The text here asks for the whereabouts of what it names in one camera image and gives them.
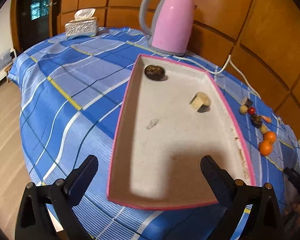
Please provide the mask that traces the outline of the person's hand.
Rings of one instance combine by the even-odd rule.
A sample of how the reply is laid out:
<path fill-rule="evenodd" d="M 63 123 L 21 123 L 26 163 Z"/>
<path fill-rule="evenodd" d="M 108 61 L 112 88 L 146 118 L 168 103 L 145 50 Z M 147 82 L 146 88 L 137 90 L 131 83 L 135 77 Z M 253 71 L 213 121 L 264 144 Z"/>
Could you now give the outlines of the person's hand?
<path fill-rule="evenodd" d="M 300 194 L 293 186 L 285 192 L 286 206 L 283 211 L 283 239 L 300 239 Z"/>

